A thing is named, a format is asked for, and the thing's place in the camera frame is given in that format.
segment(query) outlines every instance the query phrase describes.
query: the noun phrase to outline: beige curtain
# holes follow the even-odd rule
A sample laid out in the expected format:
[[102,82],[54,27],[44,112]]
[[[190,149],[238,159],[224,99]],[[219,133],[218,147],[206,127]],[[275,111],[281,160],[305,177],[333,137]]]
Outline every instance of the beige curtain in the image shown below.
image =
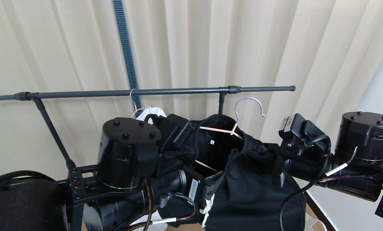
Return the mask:
[[[383,56],[383,1],[123,1],[140,89],[295,85],[295,92],[228,95],[225,114],[265,142],[300,113],[335,141]],[[0,1],[0,95],[129,89],[111,1]],[[141,96],[201,120],[218,94]],[[102,124],[133,112],[128,97],[44,100],[71,158],[95,164]],[[56,179],[64,160],[33,102],[0,102],[0,174]]]

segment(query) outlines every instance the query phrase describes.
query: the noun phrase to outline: black garment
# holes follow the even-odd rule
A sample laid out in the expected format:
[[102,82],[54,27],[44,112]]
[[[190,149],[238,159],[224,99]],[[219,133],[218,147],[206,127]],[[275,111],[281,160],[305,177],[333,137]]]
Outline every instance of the black garment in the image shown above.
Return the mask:
[[[260,155],[266,152],[267,148],[261,141],[245,134],[239,128],[236,129],[236,133],[244,137],[244,140],[227,133],[198,129],[204,126],[231,130],[235,123],[234,119],[226,115],[212,115],[203,121],[192,121],[195,126],[193,147],[185,148],[189,150],[187,156],[194,154],[198,161],[218,171],[224,170],[224,179],[215,192],[205,228],[207,231],[279,231],[278,210],[284,199],[299,190],[295,180],[287,177],[281,190],[273,187],[271,174],[247,156],[248,152]],[[205,177],[215,173],[195,162],[191,167]],[[177,204],[168,204],[165,209],[159,211],[163,218],[181,209],[178,201],[173,203]],[[283,214],[286,231],[304,230],[305,205],[304,195],[297,196],[286,205]],[[204,215],[199,214],[199,223],[203,221],[203,217]]]

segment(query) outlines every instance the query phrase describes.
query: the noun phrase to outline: brown floor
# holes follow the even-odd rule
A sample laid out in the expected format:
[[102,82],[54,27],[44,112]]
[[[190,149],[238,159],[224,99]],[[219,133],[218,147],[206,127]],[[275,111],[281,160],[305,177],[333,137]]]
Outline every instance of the brown floor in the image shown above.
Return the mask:
[[[311,210],[311,208],[307,205],[306,212],[308,215],[312,216],[313,218],[316,218],[314,212]],[[312,226],[313,231],[324,231],[324,228],[320,223],[314,224]],[[166,231],[203,231],[204,229],[201,227],[200,224],[189,224],[189,225],[180,225],[178,228],[174,227],[167,227]]]

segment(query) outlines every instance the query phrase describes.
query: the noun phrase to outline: clothes hanger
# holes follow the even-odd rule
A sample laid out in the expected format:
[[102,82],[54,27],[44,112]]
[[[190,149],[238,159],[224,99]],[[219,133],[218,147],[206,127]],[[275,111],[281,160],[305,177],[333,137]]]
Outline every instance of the clothes hanger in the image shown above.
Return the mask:
[[261,112],[261,115],[263,117],[265,117],[265,114],[263,114],[263,105],[261,104],[261,102],[256,99],[256,98],[253,98],[253,97],[245,97],[245,98],[241,98],[239,99],[236,104],[234,105],[234,113],[236,114],[236,117],[237,117],[237,120],[236,120],[236,124],[234,124],[234,127],[233,129],[231,129],[231,131],[228,131],[228,130],[223,130],[223,129],[217,129],[217,128],[212,128],[212,127],[200,127],[200,129],[204,129],[204,130],[211,130],[211,131],[215,131],[215,132],[221,132],[221,133],[229,133],[230,135],[234,135],[234,136],[237,136],[238,138],[240,138],[241,140],[244,140],[243,137],[241,137],[240,135],[238,135],[237,133],[235,133],[235,130],[237,128],[237,123],[238,123],[238,113],[237,113],[237,105],[240,101],[244,100],[244,99],[253,99],[255,100],[259,105],[260,105],[260,112]]
[[150,108],[150,109],[151,109],[151,107],[144,107],[144,108],[139,108],[139,109],[137,109],[136,103],[133,101],[133,98],[131,97],[131,93],[133,92],[133,90],[136,90],[136,88],[133,88],[133,89],[130,91],[130,94],[129,94],[130,99],[131,99],[131,101],[133,102],[133,105],[134,105],[134,113],[131,115],[130,118],[133,118],[133,116],[134,116],[134,115],[136,114],[136,112],[138,112],[138,111],[144,110],[144,109],[146,109],[146,108]]

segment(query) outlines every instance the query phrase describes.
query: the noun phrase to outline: silver hook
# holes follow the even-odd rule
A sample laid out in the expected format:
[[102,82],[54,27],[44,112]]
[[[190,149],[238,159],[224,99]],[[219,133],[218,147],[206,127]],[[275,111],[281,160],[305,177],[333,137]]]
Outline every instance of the silver hook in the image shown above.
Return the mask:
[[239,100],[236,102],[236,105],[234,105],[234,112],[236,113],[236,116],[237,116],[237,121],[236,121],[236,123],[238,123],[237,104],[238,104],[240,101],[242,101],[243,99],[247,99],[247,98],[250,98],[250,99],[255,100],[255,101],[260,105],[261,115],[262,115],[263,117],[266,117],[266,115],[263,114],[263,105],[261,104],[261,102],[260,102],[258,99],[253,98],[253,97],[245,97],[245,98],[241,98],[241,99],[239,99]]
[[136,103],[133,101],[133,98],[131,97],[131,93],[133,92],[133,90],[136,90],[136,88],[133,88],[133,89],[130,91],[129,97],[130,97],[130,99],[131,99],[131,102],[132,102],[133,105],[134,105],[134,112],[136,113],[136,111],[137,111],[137,106],[136,106]]

